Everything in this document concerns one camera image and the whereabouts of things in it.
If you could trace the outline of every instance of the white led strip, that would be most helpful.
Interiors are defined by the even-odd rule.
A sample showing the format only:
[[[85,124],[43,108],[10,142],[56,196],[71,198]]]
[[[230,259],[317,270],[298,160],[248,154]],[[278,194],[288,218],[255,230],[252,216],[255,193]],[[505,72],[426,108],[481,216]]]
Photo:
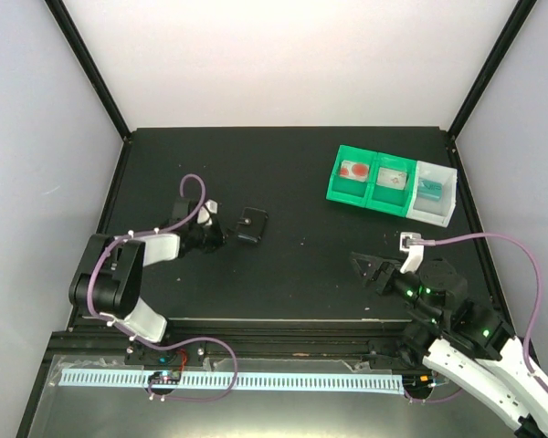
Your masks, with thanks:
[[[100,388],[145,388],[152,370],[62,371],[59,386]],[[178,385],[154,384],[154,388],[184,390],[224,390],[233,372],[185,371]],[[240,372],[235,390],[245,391],[325,391],[379,392],[403,395],[402,377],[384,374],[310,374]]]

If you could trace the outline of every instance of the black table surface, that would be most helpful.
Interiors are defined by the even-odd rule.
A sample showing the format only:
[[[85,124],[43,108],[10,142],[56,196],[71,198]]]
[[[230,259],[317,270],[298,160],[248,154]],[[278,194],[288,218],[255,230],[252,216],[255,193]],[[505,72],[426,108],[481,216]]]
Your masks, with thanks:
[[[325,199],[339,145],[450,165],[438,128],[155,128],[138,129],[111,204],[107,232],[152,229],[170,216],[187,173],[203,178],[219,217],[233,226],[244,207],[269,221],[259,245],[231,240],[213,254],[148,266],[142,298],[168,318],[357,320],[409,319],[395,297],[365,290],[352,251],[397,257],[402,231],[440,239],[469,233],[457,203],[448,228]],[[196,182],[186,195],[200,193]],[[428,248],[489,302],[474,244]]]

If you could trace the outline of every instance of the white container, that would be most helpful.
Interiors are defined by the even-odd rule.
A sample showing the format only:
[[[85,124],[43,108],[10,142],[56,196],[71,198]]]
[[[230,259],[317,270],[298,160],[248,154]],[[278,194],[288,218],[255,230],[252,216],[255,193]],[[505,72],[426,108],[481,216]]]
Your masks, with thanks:
[[[419,180],[442,185],[440,199],[429,199],[418,195]],[[457,169],[438,166],[430,162],[416,162],[416,176],[412,201],[406,217],[438,226],[448,226],[457,202]]]

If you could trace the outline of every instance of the red circle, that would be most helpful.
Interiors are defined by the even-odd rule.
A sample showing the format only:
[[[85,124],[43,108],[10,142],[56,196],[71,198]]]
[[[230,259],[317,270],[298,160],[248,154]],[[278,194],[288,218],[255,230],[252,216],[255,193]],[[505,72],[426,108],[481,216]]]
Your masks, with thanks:
[[[353,167],[351,168],[351,172],[353,172],[353,174],[356,176],[367,176],[367,173],[369,171],[368,167],[365,164],[361,164],[358,162],[353,165]]]

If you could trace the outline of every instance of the red wire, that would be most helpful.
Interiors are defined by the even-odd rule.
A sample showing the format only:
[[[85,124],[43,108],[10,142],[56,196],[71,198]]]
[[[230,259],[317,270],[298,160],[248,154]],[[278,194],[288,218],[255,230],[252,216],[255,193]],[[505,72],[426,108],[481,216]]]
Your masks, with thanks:
[[[178,352],[183,355],[183,359],[181,361],[181,369],[180,369],[180,371],[183,372],[184,365],[186,364],[186,361],[187,361],[186,351],[184,351],[183,349],[179,349]]]

